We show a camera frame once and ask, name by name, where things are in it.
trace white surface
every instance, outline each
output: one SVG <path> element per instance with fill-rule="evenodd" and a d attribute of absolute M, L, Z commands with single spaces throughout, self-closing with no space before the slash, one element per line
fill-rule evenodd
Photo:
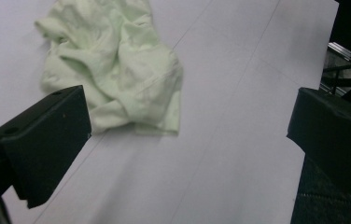
<path fill-rule="evenodd" d="M 4 195 L 13 222 L 289 223 L 303 153 L 285 136 L 300 86 L 318 88 L 332 0 L 150 0 L 185 67 L 178 137 L 94 136 L 48 203 Z M 0 125 L 43 94 L 51 2 L 0 3 Z"/>

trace white floor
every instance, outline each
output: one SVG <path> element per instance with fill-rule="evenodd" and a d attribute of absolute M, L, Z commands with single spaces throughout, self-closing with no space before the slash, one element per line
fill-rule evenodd
<path fill-rule="evenodd" d="M 4 195 L 15 224 L 289 223 L 303 153 L 286 138 L 299 87 L 318 89 L 333 0 L 150 0 L 185 68 L 178 137 L 94 136 L 48 203 Z M 0 3 L 0 125 L 43 94 L 51 2 Z"/>

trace fabric fold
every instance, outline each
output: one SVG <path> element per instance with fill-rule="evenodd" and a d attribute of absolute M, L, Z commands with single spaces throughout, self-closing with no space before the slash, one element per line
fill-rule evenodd
<path fill-rule="evenodd" d="M 42 89 L 83 85 L 94 132 L 178 133 L 183 69 L 148 0 L 59 0 L 35 26 L 51 43 Z"/>

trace light green cloth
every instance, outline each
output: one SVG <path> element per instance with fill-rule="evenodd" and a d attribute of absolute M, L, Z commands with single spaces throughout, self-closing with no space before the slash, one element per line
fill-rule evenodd
<path fill-rule="evenodd" d="M 138 133 L 178 133 L 183 69 L 148 0 L 59 0 L 35 25 L 51 41 L 42 89 L 83 85 L 95 133 L 129 122 Z"/>

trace crumpled towel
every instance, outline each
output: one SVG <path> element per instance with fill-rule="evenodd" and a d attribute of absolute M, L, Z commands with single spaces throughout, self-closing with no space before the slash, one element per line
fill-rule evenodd
<path fill-rule="evenodd" d="M 42 89 L 83 85 L 94 133 L 130 122 L 138 133 L 178 133 L 183 69 L 148 0 L 59 0 L 35 26 L 51 43 Z"/>

